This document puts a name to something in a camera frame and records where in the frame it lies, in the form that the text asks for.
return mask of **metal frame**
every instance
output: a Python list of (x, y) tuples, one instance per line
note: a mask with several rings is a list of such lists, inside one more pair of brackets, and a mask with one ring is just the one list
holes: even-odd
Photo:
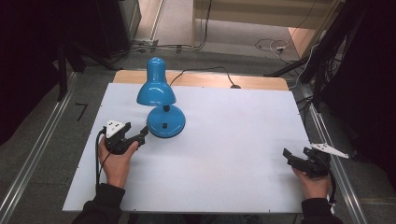
[[(301, 90), (303, 92), (304, 97), (312, 95), (309, 84), (304, 84), (301, 86)], [(309, 112), (312, 116), (312, 119), (315, 123), (315, 126), (318, 130), (318, 134), (323, 143), (327, 143), (329, 146), (334, 147), (332, 144), (332, 139), (327, 131), (327, 128), (324, 124), (323, 117), (321, 114), (317, 112), (313, 105), (309, 106)], [(347, 172), (344, 169), (343, 164), (337, 156), (331, 155), (331, 167), (337, 184), (343, 193), (344, 200), (346, 202), (346, 206), (349, 210), (349, 214), (354, 223), (364, 224), (368, 223), (363, 210), (361, 209), (361, 204), (359, 199), (355, 193), (355, 190), (352, 187), (352, 184), (347, 177)]]
[(158, 8), (157, 16), (155, 17), (154, 25), (151, 29), (151, 33), (149, 36), (150, 40), (153, 40), (155, 38), (155, 35), (157, 33), (158, 23), (160, 22), (161, 15), (163, 14), (164, 5), (165, 5), (165, 0), (161, 0), (160, 7)]
[(12, 213), (17, 206), (18, 201), (20, 200), (26, 186), (32, 177), (33, 172), (43, 155), (46, 146), (62, 116), (66, 106), (70, 100), (71, 95), (73, 94), (74, 88), (79, 78), (79, 73), (72, 73), (69, 80), (68, 86), (70, 87), (69, 91), (62, 99), (61, 102), (57, 102), (49, 119), (38, 136), (35, 145), (33, 146), (29, 156), (27, 157), (24, 165), (22, 166), (20, 172), (17, 177), (12, 182), (9, 187), (5, 199), (1, 202), (0, 207), (0, 224), (8, 223), (9, 219), (12, 216)]

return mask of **hand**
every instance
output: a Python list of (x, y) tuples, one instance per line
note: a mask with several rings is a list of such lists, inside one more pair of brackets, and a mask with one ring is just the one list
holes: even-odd
[(317, 178), (308, 178), (303, 172), (292, 168), (303, 185), (303, 192), (306, 199), (311, 198), (327, 198), (330, 188), (330, 180), (328, 176)]
[(132, 155), (137, 150), (138, 143), (134, 141), (122, 155), (110, 154), (103, 164), (108, 150), (105, 146), (105, 138), (99, 143), (99, 161), (103, 165), (107, 177), (107, 184), (123, 189), (128, 177)]

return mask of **sleeve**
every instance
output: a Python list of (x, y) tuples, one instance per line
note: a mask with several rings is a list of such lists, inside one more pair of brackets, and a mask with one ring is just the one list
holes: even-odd
[(334, 217), (327, 199), (314, 198), (302, 202), (304, 219), (302, 224), (342, 224), (343, 221)]
[(73, 224), (118, 223), (122, 215), (120, 204), (124, 194), (124, 189), (119, 189), (108, 184), (101, 184), (95, 198), (84, 204), (82, 212), (75, 218)]

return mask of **white table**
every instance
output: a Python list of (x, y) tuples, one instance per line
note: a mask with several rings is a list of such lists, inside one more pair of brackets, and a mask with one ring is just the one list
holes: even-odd
[[(107, 87), (64, 211), (80, 211), (94, 197), (94, 142), (106, 121), (130, 121), (127, 137), (145, 126), (153, 107), (135, 102), (140, 87)], [(301, 213), (300, 182), (282, 151), (304, 157), (309, 142), (290, 91), (173, 89), (186, 127), (170, 139), (148, 134), (132, 158), (123, 211)]]

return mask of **lamp cord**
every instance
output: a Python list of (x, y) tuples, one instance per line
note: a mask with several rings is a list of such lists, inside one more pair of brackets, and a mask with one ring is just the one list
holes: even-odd
[(233, 81), (231, 80), (230, 74), (228, 73), (227, 69), (226, 69), (225, 67), (223, 67), (223, 66), (216, 66), (216, 67), (209, 67), (209, 68), (191, 68), (191, 69), (183, 70), (180, 74), (177, 75), (177, 77), (175, 77), (175, 78), (172, 80), (172, 82), (171, 82), (171, 84), (170, 84), (169, 86), (172, 86), (172, 84), (176, 81), (176, 79), (178, 79), (179, 77), (181, 77), (181, 76), (182, 76), (185, 72), (187, 72), (187, 71), (207, 71), (207, 70), (214, 70), (214, 69), (217, 69), (217, 68), (223, 69), (223, 70), (227, 73), (227, 77), (228, 77), (228, 79), (230, 80), (231, 84), (233, 84), (233, 86), (236, 86), (236, 85), (233, 83)]

